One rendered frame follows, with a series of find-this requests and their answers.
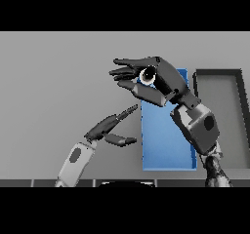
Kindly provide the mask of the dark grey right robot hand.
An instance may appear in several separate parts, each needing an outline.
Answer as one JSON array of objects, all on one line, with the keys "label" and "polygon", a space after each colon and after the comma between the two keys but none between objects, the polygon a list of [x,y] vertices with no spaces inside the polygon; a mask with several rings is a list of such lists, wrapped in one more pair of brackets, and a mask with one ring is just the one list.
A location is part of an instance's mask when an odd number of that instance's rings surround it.
[{"label": "dark grey right robot hand", "polygon": [[[135,98],[163,107],[167,101],[172,104],[184,104],[188,109],[194,109],[201,99],[189,89],[180,72],[168,61],[161,57],[141,59],[118,59],[113,61],[121,68],[111,70],[110,75],[117,81],[117,85],[127,89]],[[139,74],[142,67],[154,65],[156,67],[155,81],[143,85]]]}]

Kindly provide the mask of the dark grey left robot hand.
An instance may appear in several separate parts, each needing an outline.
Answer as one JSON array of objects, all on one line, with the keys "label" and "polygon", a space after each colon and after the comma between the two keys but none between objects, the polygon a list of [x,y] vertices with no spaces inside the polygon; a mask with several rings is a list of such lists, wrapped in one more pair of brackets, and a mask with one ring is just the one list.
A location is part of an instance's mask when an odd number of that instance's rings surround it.
[{"label": "dark grey left robot hand", "polygon": [[92,143],[94,140],[104,139],[107,143],[116,146],[127,146],[132,143],[136,143],[135,137],[124,137],[112,134],[111,131],[125,118],[132,114],[138,106],[135,104],[128,109],[124,110],[120,114],[110,115],[104,118],[96,126],[94,126],[89,132],[85,134],[85,138],[88,142]]}]

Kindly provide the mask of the blue bin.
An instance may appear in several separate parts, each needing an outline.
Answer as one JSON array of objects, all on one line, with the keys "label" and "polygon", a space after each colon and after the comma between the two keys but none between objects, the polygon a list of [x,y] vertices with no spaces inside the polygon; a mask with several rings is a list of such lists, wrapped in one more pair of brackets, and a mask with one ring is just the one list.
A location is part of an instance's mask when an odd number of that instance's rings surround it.
[{"label": "blue bin", "polygon": [[170,101],[164,107],[141,101],[143,170],[150,172],[195,171],[196,152],[174,123]]}]

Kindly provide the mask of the dark grey bin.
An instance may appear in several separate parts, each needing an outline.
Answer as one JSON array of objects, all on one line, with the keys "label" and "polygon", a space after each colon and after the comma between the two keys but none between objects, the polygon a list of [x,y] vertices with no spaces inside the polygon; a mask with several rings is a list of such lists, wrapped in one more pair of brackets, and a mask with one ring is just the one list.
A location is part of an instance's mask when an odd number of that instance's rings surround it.
[{"label": "dark grey bin", "polygon": [[225,169],[250,169],[250,110],[242,70],[196,69],[193,89],[215,114]]}]

